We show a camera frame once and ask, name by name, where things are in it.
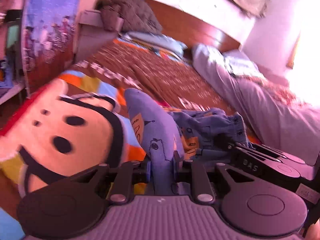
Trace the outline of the lilac duvet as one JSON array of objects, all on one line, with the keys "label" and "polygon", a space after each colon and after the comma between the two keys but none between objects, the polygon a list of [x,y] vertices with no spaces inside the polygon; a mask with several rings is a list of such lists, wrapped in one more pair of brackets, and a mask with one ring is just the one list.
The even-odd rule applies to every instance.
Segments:
[{"label": "lilac duvet", "polygon": [[242,115],[263,144],[315,164],[319,156],[319,109],[285,105],[257,83],[232,77],[214,47],[195,45],[192,56],[195,70]]}]

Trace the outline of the grey bedside box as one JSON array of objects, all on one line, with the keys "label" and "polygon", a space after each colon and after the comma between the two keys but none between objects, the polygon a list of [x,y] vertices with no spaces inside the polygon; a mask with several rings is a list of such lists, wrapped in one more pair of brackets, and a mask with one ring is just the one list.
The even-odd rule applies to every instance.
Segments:
[{"label": "grey bedside box", "polygon": [[93,27],[103,28],[105,31],[120,32],[124,23],[121,17],[107,18],[103,21],[99,10],[83,10],[80,14],[79,23]]}]

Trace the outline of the purple cartoon print pants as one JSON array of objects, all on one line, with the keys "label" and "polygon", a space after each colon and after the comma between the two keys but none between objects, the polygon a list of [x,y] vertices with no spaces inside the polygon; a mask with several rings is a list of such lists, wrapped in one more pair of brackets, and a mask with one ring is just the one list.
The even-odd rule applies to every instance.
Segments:
[{"label": "purple cartoon print pants", "polygon": [[177,194],[176,164],[180,160],[229,160],[222,139],[249,145],[244,120],[238,113],[227,115],[219,108],[165,108],[134,88],[125,90],[124,97],[136,138],[151,160],[148,190],[155,195]]}]

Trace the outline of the colourful cartoon bed cover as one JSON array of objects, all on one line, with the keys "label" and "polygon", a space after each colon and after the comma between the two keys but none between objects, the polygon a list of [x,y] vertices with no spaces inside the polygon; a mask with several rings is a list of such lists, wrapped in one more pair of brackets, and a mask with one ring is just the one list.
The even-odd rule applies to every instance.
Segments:
[{"label": "colourful cartoon bed cover", "polygon": [[94,165],[144,159],[129,88],[168,111],[235,113],[188,60],[113,40],[40,88],[1,129],[1,239],[23,239],[16,207],[25,194]]}]

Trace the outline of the wooden headboard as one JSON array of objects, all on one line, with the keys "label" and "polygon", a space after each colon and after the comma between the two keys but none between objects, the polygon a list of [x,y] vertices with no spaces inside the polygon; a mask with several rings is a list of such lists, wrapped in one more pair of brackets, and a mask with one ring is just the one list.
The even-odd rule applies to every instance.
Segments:
[{"label": "wooden headboard", "polygon": [[193,15],[155,0],[144,1],[162,26],[162,33],[187,45],[186,58],[192,58],[191,49],[199,43],[215,47],[222,53],[240,47],[239,41]]}]

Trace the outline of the blue dotted curtain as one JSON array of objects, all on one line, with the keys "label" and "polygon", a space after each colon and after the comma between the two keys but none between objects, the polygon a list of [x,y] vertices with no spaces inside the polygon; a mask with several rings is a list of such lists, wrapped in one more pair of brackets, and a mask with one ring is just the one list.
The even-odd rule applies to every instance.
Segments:
[{"label": "blue dotted curtain", "polygon": [[25,0],[22,55],[29,94],[71,64],[79,1]]}]

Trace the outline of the light blue pillow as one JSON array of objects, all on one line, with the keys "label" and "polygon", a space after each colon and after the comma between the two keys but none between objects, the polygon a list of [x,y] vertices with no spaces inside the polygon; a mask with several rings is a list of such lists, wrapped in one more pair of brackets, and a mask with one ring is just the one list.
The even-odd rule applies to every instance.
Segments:
[{"label": "light blue pillow", "polygon": [[130,41],[138,41],[153,46],[161,47],[183,57],[184,51],[188,48],[186,44],[177,41],[172,37],[163,34],[143,33],[138,31],[128,31],[122,35],[123,38]]}]

